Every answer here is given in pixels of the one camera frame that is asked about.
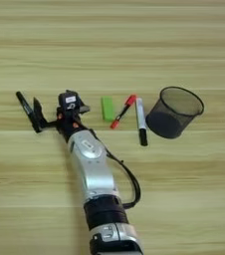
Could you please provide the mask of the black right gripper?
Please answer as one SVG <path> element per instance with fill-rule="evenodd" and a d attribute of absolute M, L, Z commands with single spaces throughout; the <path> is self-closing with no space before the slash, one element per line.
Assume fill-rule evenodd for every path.
<path fill-rule="evenodd" d="M 44 118 L 42 106 L 36 98 L 33 99 L 33 106 L 35 117 L 35 123 L 33 124 L 34 130 L 54 128 L 57 126 L 58 132 L 64 137 L 65 141 L 68 141 L 74 133 L 87 129 L 82 124 L 81 115 L 91 110 L 89 106 L 81 106 L 80 111 L 57 111 L 57 121 L 52 122 L 48 122 Z"/>

